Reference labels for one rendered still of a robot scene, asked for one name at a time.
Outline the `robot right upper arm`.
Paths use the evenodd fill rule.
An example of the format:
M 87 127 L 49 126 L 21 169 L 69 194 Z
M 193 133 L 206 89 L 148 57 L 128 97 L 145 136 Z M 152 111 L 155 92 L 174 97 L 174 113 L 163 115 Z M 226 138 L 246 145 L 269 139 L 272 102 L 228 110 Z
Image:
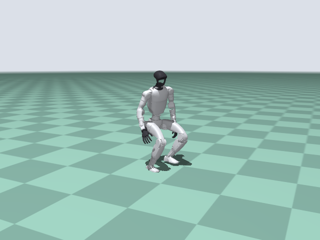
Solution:
M 145 114 L 145 111 L 144 111 L 143 108 L 144 108 L 144 106 L 146 105 L 148 99 L 151 98 L 151 96 L 152 96 L 152 91 L 151 91 L 151 90 L 146 90 L 146 91 L 144 91 L 144 92 L 142 93 L 142 95 L 141 95 L 141 100 L 140 100 L 140 102 L 139 102 L 139 105 L 138 105 L 137 110 L 138 110 L 138 109 L 141 109 L 141 110 L 142 110 L 142 115 Z M 136 112 L 137 112 L 137 111 L 136 111 Z

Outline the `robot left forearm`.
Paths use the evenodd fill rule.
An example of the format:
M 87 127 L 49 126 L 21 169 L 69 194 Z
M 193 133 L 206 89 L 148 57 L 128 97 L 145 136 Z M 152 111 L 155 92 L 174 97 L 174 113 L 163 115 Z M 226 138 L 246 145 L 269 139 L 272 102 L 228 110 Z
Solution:
M 169 110 L 170 112 L 170 119 L 177 122 L 176 121 L 176 108 L 175 108 L 175 103 L 173 103 L 174 105 L 174 109 Z

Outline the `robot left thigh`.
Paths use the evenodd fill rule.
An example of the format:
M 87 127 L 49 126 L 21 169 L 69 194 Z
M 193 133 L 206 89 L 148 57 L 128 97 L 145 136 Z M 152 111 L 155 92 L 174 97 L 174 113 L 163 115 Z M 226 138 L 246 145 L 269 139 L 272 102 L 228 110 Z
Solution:
M 170 130 L 172 132 L 178 133 L 177 139 L 180 142 L 185 142 L 188 139 L 188 136 L 185 130 L 173 120 L 162 119 L 161 129 Z

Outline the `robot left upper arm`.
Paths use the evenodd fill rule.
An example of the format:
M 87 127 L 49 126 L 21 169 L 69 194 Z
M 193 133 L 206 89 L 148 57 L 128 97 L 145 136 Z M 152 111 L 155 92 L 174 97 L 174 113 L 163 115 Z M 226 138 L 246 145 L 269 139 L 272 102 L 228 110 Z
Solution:
M 169 109 L 174 109 L 174 89 L 169 87 L 169 86 L 166 86 L 168 88 L 168 108 Z

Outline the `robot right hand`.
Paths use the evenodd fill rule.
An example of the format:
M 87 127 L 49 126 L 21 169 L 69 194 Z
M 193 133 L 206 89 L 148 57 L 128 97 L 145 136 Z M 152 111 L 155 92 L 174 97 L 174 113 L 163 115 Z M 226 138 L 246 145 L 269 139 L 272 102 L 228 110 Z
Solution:
M 145 141 L 146 141 L 146 143 L 148 144 L 148 142 L 150 143 L 150 141 L 152 141 L 151 140 L 151 138 L 149 137 L 149 134 L 151 135 L 151 136 L 153 136 L 150 132 L 148 132 L 148 130 L 147 130 L 147 127 L 145 126 L 145 129 L 142 129 L 141 130 L 141 132 L 142 132 L 142 140 L 143 140 L 143 142 L 145 143 Z M 150 141 L 149 141 L 149 139 L 150 139 Z M 147 140 L 146 140 L 147 139 Z M 147 142 L 148 141 L 148 142 Z M 145 144 L 146 144 L 145 143 Z

